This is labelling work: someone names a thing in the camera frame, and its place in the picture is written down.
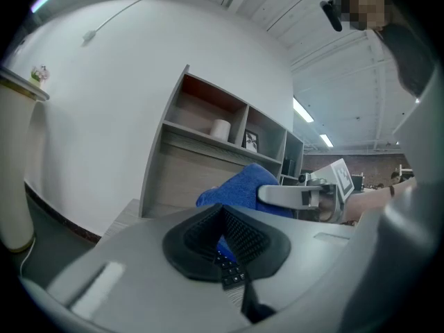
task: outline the wooden shelf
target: wooden shelf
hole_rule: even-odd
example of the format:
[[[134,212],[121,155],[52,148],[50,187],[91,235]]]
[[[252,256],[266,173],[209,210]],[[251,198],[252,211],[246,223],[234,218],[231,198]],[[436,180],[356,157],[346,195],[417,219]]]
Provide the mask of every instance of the wooden shelf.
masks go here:
[[[281,165],[282,162],[279,162],[276,159],[267,157],[265,155],[262,155],[260,153],[255,153],[252,151],[249,151],[245,148],[242,148],[240,146],[236,146],[233,143],[225,142],[220,139],[214,138],[210,135],[206,135],[205,133],[199,132],[197,130],[193,130],[191,128],[178,125],[176,123],[170,122],[170,121],[164,121],[163,126],[165,130],[168,130],[171,133],[175,133],[177,135],[185,136],[191,139],[194,139],[196,141],[200,141],[205,144],[209,144],[211,146],[216,146],[218,148],[225,149],[227,151],[231,151],[233,153],[243,155],[245,157],[249,157],[251,159],[257,160],[259,162],[269,163],[269,164],[277,164]],[[200,152],[199,148],[193,149],[196,153],[202,153]]]
[[[281,174],[281,177],[286,178],[286,179],[292,179],[292,180],[299,181],[298,178],[295,178],[294,176],[288,176],[288,175]]]
[[[222,185],[252,163],[264,167],[283,185],[297,185],[303,143],[252,105],[188,71],[187,65],[155,133],[140,216],[157,217],[195,207],[203,192]],[[231,125],[227,141],[210,136],[217,119]],[[258,153],[241,146],[246,130],[258,136]],[[285,157],[297,165],[294,174],[280,177]]]

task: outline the person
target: person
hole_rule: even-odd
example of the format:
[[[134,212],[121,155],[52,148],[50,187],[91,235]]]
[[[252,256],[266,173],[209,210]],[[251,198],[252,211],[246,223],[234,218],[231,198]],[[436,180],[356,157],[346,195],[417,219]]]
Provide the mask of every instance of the person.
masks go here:
[[[432,77],[436,55],[420,36],[415,22],[401,13],[398,0],[339,0],[341,16],[358,30],[373,30],[390,51],[401,86],[419,99]],[[394,196],[416,186],[415,178],[399,183],[399,173],[392,174],[395,185],[362,194],[352,194],[345,204],[344,221],[358,221],[366,211],[383,207]]]
[[[401,86],[420,98],[432,77],[437,56],[416,22],[401,13],[398,0],[339,0],[341,16],[358,30],[373,30],[390,51]]]
[[[394,171],[394,172],[391,174],[390,179],[391,179],[391,184],[392,184],[392,185],[396,185],[396,184],[399,184],[399,183],[400,183],[401,177],[400,177],[400,174],[399,174],[397,171]]]

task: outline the ceiling light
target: ceiling light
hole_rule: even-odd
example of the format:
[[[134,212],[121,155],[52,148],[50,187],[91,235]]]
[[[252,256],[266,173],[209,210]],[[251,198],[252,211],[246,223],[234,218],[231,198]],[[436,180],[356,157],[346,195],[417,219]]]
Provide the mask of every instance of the ceiling light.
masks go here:
[[[321,138],[323,139],[323,141],[325,142],[325,144],[327,144],[327,146],[329,148],[333,147],[333,143],[329,140],[329,138],[327,137],[327,135],[320,135]]]
[[[48,0],[37,0],[32,6],[31,6],[31,11],[34,13],[35,11],[37,11],[38,9],[40,9],[42,7],[42,5],[44,3],[46,3]]]
[[[300,116],[306,121],[306,122],[313,122],[313,117],[311,117],[307,111],[302,107],[302,105],[293,98],[293,109],[300,114]]]

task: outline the blue towel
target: blue towel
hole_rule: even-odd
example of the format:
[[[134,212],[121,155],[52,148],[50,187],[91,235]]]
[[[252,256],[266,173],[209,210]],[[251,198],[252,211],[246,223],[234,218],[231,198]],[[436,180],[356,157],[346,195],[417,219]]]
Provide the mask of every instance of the blue towel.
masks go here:
[[[201,194],[196,201],[196,207],[221,203],[223,205],[244,206],[252,210],[293,218],[291,211],[286,208],[267,205],[258,201],[256,191],[257,188],[262,185],[279,185],[279,182],[273,174],[262,166],[250,164],[220,187],[207,190]],[[228,249],[224,238],[219,241],[217,250],[219,250],[222,255],[235,261],[234,255]]]

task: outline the white device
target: white device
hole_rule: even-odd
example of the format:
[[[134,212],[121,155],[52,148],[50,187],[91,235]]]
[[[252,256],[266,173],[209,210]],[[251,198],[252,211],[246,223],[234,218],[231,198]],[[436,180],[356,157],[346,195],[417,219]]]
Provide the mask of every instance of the white device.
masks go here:
[[[257,197],[270,205],[295,210],[317,210],[322,195],[332,199],[332,209],[326,222],[340,223],[347,198],[355,189],[347,165],[337,160],[313,173],[299,176],[299,186],[263,185]]]

